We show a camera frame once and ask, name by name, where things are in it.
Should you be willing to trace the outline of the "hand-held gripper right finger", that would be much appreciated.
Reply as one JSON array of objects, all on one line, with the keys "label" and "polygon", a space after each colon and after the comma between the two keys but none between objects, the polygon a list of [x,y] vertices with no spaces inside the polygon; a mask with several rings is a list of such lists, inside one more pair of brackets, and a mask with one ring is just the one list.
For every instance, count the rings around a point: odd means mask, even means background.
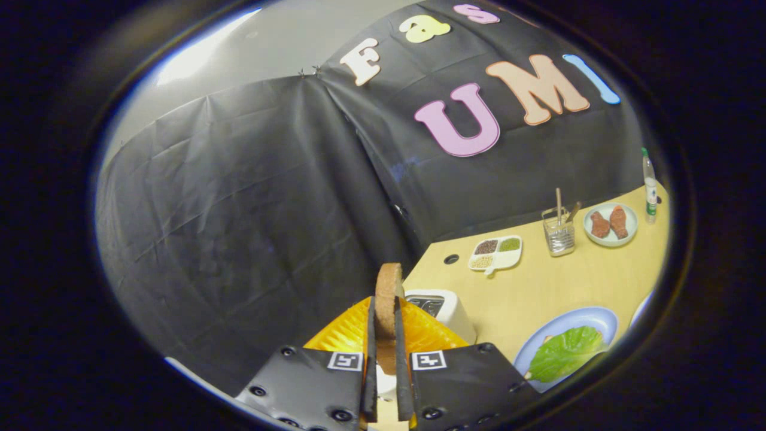
[{"label": "hand-held gripper right finger", "polygon": [[403,299],[396,314],[399,418],[410,430],[510,429],[541,398],[494,344],[468,345]]}]

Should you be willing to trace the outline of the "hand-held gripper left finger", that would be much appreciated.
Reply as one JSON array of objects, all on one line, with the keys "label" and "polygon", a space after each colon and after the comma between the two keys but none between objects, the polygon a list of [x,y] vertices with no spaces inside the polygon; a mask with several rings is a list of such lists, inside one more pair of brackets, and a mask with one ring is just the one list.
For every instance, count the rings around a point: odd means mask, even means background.
[{"label": "hand-held gripper left finger", "polygon": [[283,429],[360,430],[377,419],[373,297],[345,311],[347,347],[284,344],[237,395]]}]

